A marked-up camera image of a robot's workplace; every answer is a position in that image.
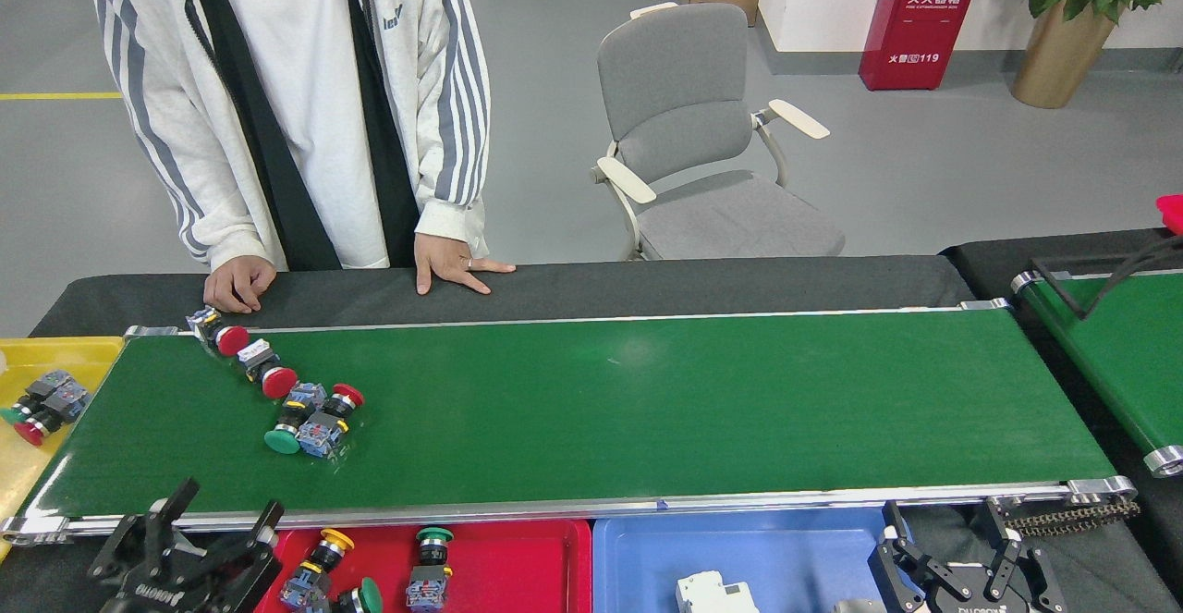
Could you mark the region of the person's left hand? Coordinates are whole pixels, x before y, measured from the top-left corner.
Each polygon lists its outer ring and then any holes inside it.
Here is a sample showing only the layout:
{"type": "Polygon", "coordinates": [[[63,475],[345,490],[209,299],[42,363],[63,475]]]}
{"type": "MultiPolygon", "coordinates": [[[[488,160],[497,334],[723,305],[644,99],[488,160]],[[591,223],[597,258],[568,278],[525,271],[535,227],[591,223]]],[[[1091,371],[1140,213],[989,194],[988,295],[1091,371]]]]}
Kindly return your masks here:
{"type": "Polygon", "coordinates": [[[477,273],[510,275],[513,264],[476,258],[467,241],[416,233],[414,239],[414,263],[416,269],[416,293],[429,293],[438,279],[468,288],[476,293],[491,293],[491,289],[476,277],[477,273]]]}

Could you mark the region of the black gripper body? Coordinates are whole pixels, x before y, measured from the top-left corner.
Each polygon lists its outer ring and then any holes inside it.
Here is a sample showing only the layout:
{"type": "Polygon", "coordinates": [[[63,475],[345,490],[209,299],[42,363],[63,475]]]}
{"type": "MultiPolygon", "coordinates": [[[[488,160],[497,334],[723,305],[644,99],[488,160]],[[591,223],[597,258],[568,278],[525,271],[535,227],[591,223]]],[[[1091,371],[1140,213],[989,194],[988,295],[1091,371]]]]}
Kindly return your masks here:
{"type": "Polygon", "coordinates": [[[959,591],[933,581],[924,587],[930,612],[1067,612],[1068,604],[1053,577],[1037,567],[1011,572],[1007,583],[993,582],[994,573],[983,564],[953,564],[949,572],[959,580],[959,591]]]}
{"type": "Polygon", "coordinates": [[[274,579],[218,579],[211,574],[211,562],[203,555],[172,551],[166,562],[172,570],[160,579],[148,575],[148,564],[138,564],[123,577],[102,612],[252,612],[274,582],[274,579]]]}

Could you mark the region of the person's right hand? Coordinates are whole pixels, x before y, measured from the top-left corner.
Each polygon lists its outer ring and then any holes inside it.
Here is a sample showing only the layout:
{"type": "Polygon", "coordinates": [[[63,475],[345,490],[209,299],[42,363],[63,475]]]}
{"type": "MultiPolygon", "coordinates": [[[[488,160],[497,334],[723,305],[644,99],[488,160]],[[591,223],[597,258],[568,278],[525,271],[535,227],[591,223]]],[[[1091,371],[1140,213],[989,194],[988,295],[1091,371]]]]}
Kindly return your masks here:
{"type": "Polygon", "coordinates": [[[203,305],[220,312],[258,312],[261,293],[277,276],[274,264],[254,254],[240,254],[213,269],[203,280],[203,305]]]}

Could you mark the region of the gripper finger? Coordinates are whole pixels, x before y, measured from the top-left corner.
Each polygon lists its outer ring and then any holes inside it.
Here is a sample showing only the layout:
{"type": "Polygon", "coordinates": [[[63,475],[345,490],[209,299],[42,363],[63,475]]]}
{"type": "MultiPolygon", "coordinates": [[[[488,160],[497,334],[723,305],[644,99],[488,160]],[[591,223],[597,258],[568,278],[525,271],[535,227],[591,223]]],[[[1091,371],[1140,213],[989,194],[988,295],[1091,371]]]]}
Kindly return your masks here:
{"type": "Polygon", "coordinates": [[[114,582],[135,570],[138,564],[148,564],[149,576],[166,577],[172,570],[166,566],[166,554],[193,548],[189,538],[175,529],[174,523],[180,520],[199,490],[195,479],[186,479],[173,495],[153,502],[147,512],[129,512],[124,516],[88,567],[88,576],[96,581],[114,582]]]}
{"type": "Polygon", "coordinates": [[[203,559],[211,562],[211,574],[218,579],[274,579],[282,568],[274,557],[274,525],[284,511],[279,501],[270,501],[247,533],[225,533],[208,546],[203,559]]]}
{"type": "Polygon", "coordinates": [[[906,524],[896,501],[883,506],[884,534],[870,556],[875,587],[888,609],[922,609],[939,592],[967,602],[971,592],[953,572],[922,553],[906,537],[906,524]]]}
{"type": "Polygon", "coordinates": [[[983,588],[987,600],[998,602],[1015,568],[1019,568],[1030,585],[1032,596],[1039,602],[1048,602],[1051,582],[1045,575],[1043,564],[1032,550],[1022,553],[1021,534],[1006,527],[1002,506],[993,497],[987,498],[980,508],[980,529],[994,550],[993,563],[987,570],[988,580],[983,588]]]}

